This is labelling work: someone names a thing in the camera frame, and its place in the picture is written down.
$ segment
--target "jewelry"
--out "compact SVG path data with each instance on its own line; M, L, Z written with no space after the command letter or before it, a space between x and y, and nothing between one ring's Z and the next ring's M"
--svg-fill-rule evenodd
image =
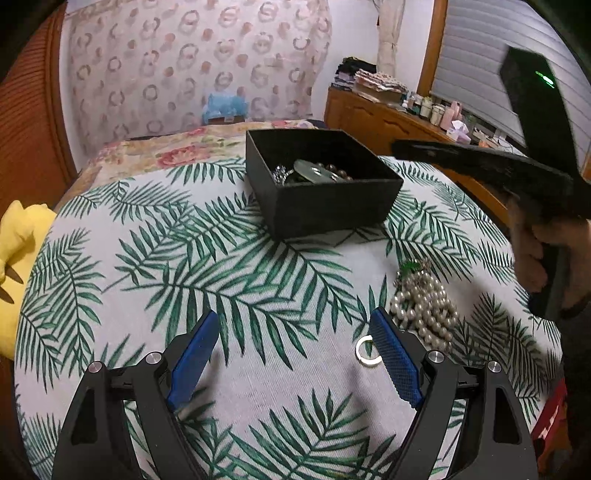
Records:
M294 162L294 170L312 183L339 183L346 181L336 173L306 160L296 160Z
M336 173L342 179L349 180L349 181L353 180L352 177L349 177L347 175L347 172L345 172L344 170L339 170L332 163L329 163L327 166L324 166L324 164L318 162L316 165L318 165L321 168L326 168L326 170L331 171L332 173Z
M295 170L286 170L286 168L283 165L277 165L275 167L275 170L273 170L271 176L273 177L273 181L275 181L275 183L283 186L285 185L287 177L289 177L293 173L295 173Z
M430 262L425 259L403 263L394 285L398 291L388 310L398 319L398 327L415 329L427 347L450 352L459 314L444 286L431 274Z
M361 337L359 340L357 340L357 345L355 345L355 356L357 357L357 360L359 360L361 364L365 365L366 367L375 367L382 362L381 355L377 356L376 358L365 358L364 356L361 356L361 346L365 342L371 342L372 340L373 339L371 335L365 335L364 337Z
M294 168L287 170L283 165L277 165L275 170L271 173L273 181L277 185L284 186L287 182L287 177L296 174L295 182L309 181L310 183L338 183L345 180L351 181L349 175L344 170L339 170L333 164L328 164L326 167L322 163L316 165L298 158L294 162Z

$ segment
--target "yellow plush toy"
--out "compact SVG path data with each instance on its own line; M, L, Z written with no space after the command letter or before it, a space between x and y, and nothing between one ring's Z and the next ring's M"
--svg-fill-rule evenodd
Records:
M15 200L0 220L0 353L14 359L25 286L56 214L47 205Z

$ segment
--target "round table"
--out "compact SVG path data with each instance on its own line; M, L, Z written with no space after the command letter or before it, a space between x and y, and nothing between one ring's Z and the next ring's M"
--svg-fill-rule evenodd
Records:
M94 359L132 365L162 351L209 308L220 339L179 416L211 476L379 476L414 410L384 366L361 365L354 349L409 258L429 258L457 303L453 360L500 362L532 428L561 352L555 326L527 311L509 243L435 168L384 161L404 178L385 229L284 242L269 237L241 157L147 173L71 200L35 263L17 340L21 430L40 478L51 476L86 367ZM134 403L126 411L139 464L158 478ZM462 416L457 402L433 478L445 476Z

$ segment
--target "green pendant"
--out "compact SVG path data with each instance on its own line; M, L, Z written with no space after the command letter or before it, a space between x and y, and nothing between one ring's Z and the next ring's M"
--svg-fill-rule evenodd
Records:
M410 273L416 273L423 269L421 262L417 260L409 260L400 265L400 277L404 278Z

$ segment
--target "window blind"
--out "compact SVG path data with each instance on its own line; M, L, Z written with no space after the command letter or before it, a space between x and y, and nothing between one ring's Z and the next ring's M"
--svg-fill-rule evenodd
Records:
M449 0L432 94L458 100L523 144L519 120L498 75L507 45L548 59L582 165L591 139L591 85L550 24L522 0Z

